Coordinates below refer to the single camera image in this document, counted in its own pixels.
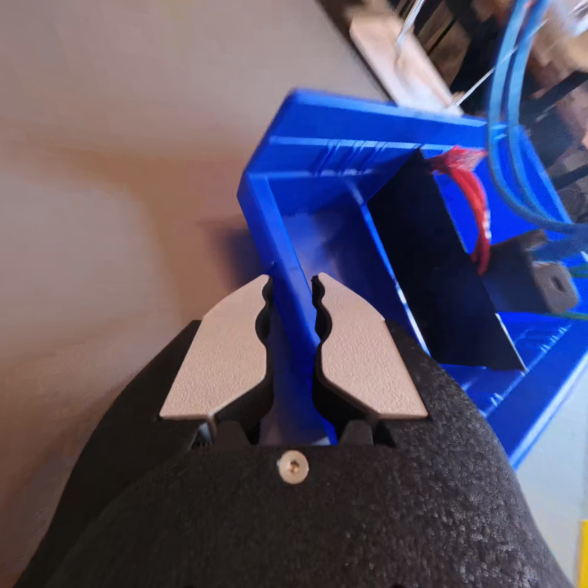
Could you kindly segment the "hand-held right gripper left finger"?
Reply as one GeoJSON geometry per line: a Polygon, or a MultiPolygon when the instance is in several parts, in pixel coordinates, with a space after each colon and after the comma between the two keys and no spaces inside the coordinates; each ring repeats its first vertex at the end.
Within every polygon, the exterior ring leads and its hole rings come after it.
{"type": "Polygon", "coordinates": [[[201,320],[162,405],[162,420],[205,423],[211,435],[228,421],[248,434],[273,404],[269,335],[273,283],[258,276],[201,320]]]}

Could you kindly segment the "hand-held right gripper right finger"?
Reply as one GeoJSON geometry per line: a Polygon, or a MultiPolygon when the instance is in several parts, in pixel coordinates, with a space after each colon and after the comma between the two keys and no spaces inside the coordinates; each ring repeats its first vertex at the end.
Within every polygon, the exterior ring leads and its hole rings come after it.
{"type": "Polygon", "coordinates": [[[424,420],[428,410],[385,318],[327,273],[312,278],[315,331],[314,406],[344,434],[361,421],[371,431],[390,420],[424,420]]]}

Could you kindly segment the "black ethernet adapter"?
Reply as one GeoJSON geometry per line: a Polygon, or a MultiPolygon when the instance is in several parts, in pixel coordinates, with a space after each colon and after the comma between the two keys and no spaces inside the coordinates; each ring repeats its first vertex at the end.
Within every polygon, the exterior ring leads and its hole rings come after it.
{"type": "Polygon", "coordinates": [[[534,229],[490,246],[481,280],[497,312],[560,315],[580,302],[562,263],[535,260],[534,250],[547,241],[544,230],[534,229]]]}

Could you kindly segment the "black bin divider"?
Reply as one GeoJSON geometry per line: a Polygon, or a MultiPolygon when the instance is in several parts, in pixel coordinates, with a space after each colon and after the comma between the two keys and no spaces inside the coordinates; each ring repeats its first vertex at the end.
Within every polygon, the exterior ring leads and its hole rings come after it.
{"type": "Polygon", "coordinates": [[[439,364],[525,371],[421,149],[367,208],[431,357],[439,364]]]}

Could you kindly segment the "blue plastic bin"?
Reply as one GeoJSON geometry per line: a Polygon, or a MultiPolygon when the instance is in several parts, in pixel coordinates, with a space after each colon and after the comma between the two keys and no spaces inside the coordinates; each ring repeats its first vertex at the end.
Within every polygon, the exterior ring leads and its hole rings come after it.
{"type": "MultiPolygon", "coordinates": [[[[238,200],[263,265],[273,279],[274,304],[288,343],[276,347],[276,382],[304,406],[302,422],[333,429],[312,406],[312,372],[319,337],[311,281],[327,273],[367,300],[429,351],[383,250],[368,200],[408,156],[426,163],[455,146],[486,146],[485,120],[428,114],[389,104],[311,91],[283,102],[246,166],[238,200]]],[[[483,159],[475,168],[488,197],[492,245],[532,231],[493,183],[483,159]]],[[[432,173],[470,257],[474,215],[460,188],[432,173]]],[[[548,314],[497,312],[525,371],[441,364],[474,401],[520,466],[587,367],[587,322],[548,314]]]]}

